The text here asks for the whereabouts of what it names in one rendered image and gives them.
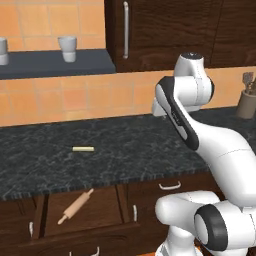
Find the beige utensil pot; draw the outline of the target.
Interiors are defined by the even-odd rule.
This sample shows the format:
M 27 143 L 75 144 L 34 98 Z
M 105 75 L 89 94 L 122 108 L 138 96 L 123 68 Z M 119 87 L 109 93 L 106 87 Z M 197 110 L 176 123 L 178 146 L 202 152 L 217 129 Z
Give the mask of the beige utensil pot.
M 245 90 L 241 92 L 236 115 L 243 119 L 252 119 L 256 112 L 256 95 L 250 95 Z

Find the white cup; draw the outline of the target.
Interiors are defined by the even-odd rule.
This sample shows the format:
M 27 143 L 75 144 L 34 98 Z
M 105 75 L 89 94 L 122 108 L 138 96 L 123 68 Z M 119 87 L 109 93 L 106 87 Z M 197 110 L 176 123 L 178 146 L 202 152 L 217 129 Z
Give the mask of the white cup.
M 7 65 L 8 63 L 9 58 L 7 39 L 0 37 L 0 65 Z
M 58 38 L 65 62 L 72 63 L 76 60 L 77 38 L 74 36 L 62 36 Z

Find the brown wooden spatula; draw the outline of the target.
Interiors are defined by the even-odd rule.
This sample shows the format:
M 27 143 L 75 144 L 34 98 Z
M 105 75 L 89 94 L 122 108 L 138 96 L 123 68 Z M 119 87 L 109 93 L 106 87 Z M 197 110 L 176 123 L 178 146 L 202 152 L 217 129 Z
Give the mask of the brown wooden spatula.
M 246 93 L 249 93 L 250 91 L 250 84 L 253 81 L 253 72 L 245 72 L 242 77 L 242 82 L 244 83 L 246 89 Z

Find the dark wood drawer front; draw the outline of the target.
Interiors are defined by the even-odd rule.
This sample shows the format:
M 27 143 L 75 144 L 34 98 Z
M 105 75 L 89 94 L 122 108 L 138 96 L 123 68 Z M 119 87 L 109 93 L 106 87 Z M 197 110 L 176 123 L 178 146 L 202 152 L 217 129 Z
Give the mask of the dark wood drawer front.
M 180 181 L 182 184 L 179 189 L 164 191 L 158 186 L 159 183 L 163 186 L 173 186 L 177 185 L 178 181 Z M 217 194 L 221 193 L 220 188 L 209 172 L 199 172 L 195 174 L 183 174 L 171 178 L 130 183 L 128 185 L 128 198 L 131 202 L 146 199 L 153 200 L 172 193 L 182 193 L 197 190 L 213 191 Z

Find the dark wood wall cupboard door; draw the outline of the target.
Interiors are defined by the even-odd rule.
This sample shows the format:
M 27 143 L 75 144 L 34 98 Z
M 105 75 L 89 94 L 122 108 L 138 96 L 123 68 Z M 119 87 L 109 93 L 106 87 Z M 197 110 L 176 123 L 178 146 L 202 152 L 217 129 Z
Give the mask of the dark wood wall cupboard door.
M 124 9 L 129 4 L 129 57 Z M 196 52 L 210 64 L 223 0 L 104 0 L 106 48 L 121 72 L 172 70 L 180 54 Z
M 256 0 L 223 0 L 210 66 L 256 66 Z

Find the open dark wood drawer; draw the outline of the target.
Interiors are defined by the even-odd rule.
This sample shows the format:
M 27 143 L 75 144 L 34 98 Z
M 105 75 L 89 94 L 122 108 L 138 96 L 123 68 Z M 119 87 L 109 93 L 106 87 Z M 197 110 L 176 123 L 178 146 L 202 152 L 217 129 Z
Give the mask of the open dark wood drawer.
M 89 256 L 100 246 L 100 256 L 135 256 L 132 235 L 138 229 L 130 219 L 124 187 L 98 188 L 71 218 L 58 225 L 79 191 L 41 196 L 33 222 L 33 236 L 19 246 L 20 256 Z

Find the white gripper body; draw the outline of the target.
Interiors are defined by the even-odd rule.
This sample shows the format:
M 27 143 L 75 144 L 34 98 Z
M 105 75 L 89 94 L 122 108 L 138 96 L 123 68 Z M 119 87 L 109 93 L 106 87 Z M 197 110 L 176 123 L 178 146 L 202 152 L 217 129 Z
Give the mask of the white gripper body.
M 166 116 L 165 110 L 160 106 L 160 104 L 158 103 L 158 101 L 157 101 L 156 99 L 153 100 L 153 104 L 152 104 L 152 114 L 153 114 L 155 117 Z

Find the small pale stick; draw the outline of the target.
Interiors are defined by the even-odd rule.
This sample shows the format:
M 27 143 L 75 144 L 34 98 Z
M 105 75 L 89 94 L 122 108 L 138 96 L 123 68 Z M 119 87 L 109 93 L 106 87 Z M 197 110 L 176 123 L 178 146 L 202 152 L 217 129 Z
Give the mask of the small pale stick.
M 72 147 L 73 152 L 94 152 L 95 149 L 93 146 L 85 146 L 85 147 Z

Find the dark blue wall shelf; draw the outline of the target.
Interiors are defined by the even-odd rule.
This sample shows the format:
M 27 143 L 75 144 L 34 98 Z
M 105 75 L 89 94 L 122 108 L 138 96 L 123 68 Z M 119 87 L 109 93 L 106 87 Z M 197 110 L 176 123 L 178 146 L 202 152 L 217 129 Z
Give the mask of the dark blue wall shelf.
M 116 68 L 106 49 L 76 51 L 76 61 L 64 61 L 60 50 L 10 52 L 0 65 L 0 80 L 113 74 Z

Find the wooden rolling pin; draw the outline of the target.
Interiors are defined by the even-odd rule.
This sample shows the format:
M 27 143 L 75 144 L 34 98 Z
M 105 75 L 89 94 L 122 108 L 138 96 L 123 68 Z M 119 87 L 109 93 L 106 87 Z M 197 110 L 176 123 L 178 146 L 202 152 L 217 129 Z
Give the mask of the wooden rolling pin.
M 67 209 L 64 210 L 63 216 L 58 220 L 57 224 L 61 225 L 65 220 L 71 219 L 81 207 L 89 200 L 94 189 L 82 193 Z

